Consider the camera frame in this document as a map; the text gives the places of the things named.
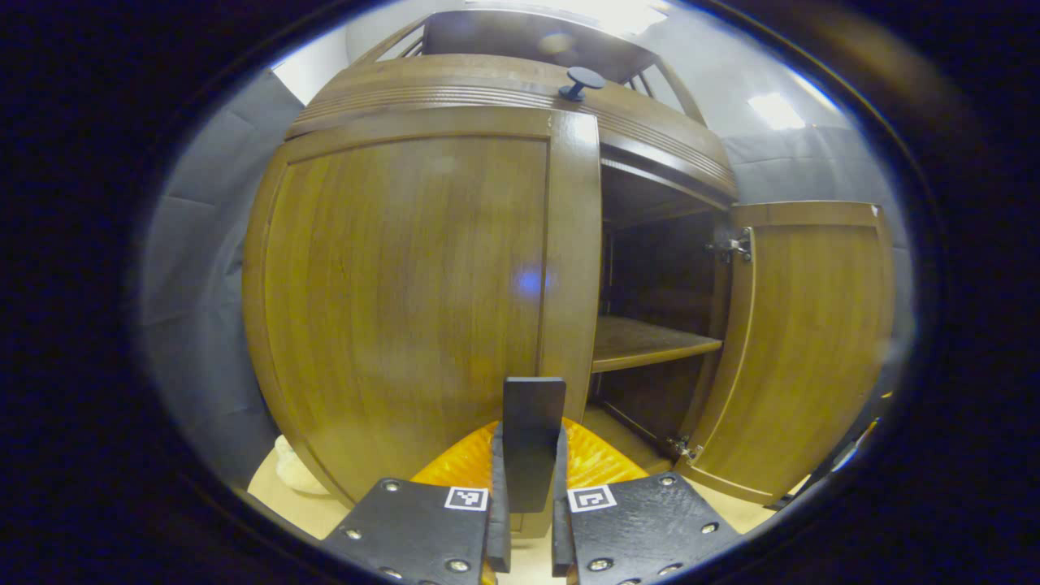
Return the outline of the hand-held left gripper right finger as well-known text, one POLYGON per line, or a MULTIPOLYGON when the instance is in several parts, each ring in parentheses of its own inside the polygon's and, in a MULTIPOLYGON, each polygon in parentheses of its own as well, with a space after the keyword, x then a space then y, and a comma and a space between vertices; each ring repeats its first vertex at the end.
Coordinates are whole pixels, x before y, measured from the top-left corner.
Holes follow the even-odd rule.
POLYGON ((676 585, 739 541, 682 475, 648 474, 579 423, 562 421, 551 562, 568 585, 676 585))

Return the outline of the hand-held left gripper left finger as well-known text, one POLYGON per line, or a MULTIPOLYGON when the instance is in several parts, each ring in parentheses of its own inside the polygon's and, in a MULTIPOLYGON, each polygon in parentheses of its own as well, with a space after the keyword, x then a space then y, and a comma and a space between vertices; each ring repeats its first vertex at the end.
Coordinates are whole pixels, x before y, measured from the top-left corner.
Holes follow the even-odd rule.
POLYGON ((322 550, 372 583, 497 585, 497 574, 510 568, 499 423, 471 432, 409 480, 379 479, 322 550))

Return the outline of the wooden cabinet door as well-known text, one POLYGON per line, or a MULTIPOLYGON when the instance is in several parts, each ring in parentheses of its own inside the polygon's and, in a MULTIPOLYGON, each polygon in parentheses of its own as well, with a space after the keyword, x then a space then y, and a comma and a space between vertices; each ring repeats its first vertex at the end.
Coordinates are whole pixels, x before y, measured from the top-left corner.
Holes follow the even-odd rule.
POLYGON ((352 508, 558 377, 583 418, 599 310, 593 115, 457 106, 284 141, 250 210, 242 308, 276 426, 352 508))
POLYGON ((726 335, 680 470, 769 506, 817 469, 868 402, 894 326, 891 234, 868 202, 739 205, 731 218, 726 335))

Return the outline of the wooden double-door shoe cabinet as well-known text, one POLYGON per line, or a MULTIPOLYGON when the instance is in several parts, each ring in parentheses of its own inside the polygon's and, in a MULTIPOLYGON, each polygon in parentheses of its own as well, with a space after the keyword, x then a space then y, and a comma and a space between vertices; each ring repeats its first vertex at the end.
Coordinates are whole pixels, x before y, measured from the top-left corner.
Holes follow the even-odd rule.
MULTIPOLYGON (((887 178, 844 128, 720 136, 660 56, 579 23, 539 12, 425 15, 335 74, 290 123, 284 141, 372 115, 506 106, 593 115, 600 129, 602 204, 599 316, 624 316, 724 340, 731 264, 704 245, 736 237, 739 205, 843 201, 880 205, 894 260, 898 217, 887 178), (605 78, 583 102, 557 95, 569 67, 605 78)), ((894 260, 895 310, 898 275, 894 260)), ((894 326, 879 381, 894 352, 894 326)), ((691 436, 712 388, 721 349, 591 372, 579 423, 648 474, 692 481, 666 438, 691 436)), ((562 421, 569 419, 562 415, 562 421)))

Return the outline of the cream lumpy object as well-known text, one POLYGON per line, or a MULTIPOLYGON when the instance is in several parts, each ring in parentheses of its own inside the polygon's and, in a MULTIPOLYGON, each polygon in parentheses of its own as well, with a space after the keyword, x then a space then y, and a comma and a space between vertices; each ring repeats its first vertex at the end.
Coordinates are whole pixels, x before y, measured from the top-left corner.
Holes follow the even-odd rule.
POLYGON ((305 495, 330 495, 322 482, 301 461, 297 452, 283 435, 276 437, 274 444, 275 473, 287 488, 305 495))

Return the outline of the wooden inner shelf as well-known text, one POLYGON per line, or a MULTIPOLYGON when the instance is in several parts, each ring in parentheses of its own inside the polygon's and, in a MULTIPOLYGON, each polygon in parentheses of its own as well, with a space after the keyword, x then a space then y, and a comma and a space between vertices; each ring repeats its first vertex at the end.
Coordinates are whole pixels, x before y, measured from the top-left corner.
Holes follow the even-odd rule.
POLYGON ((723 340, 624 316, 599 316, 591 371, 604 373, 676 362, 716 352, 723 340))

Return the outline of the small ceiling light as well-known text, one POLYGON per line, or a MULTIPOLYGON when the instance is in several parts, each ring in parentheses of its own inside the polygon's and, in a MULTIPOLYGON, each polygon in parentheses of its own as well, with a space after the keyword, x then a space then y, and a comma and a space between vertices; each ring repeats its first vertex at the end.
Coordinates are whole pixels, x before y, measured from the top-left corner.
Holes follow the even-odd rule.
POLYGON ((747 104, 765 122, 769 129, 783 131, 806 127, 805 119, 796 112, 780 93, 772 92, 750 97, 747 104))

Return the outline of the black round drawer knob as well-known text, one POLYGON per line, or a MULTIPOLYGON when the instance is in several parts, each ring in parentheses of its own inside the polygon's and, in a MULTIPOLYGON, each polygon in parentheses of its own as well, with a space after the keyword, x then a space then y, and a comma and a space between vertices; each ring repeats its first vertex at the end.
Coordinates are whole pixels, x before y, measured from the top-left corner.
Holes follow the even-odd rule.
POLYGON ((586 67, 569 67, 567 78, 570 84, 561 86, 557 95, 569 102, 583 102, 586 90, 604 90, 608 83, 597 71, 586 67))

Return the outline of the large ceiling light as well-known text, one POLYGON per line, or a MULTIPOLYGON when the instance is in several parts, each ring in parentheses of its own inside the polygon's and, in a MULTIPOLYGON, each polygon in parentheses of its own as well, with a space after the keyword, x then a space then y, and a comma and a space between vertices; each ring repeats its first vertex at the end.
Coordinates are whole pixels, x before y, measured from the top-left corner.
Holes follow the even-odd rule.
POLYGON ((669 8, 657 0, 515 0, 516 3, 594 22, 617 36, 640 36, 669 18, 669 8))

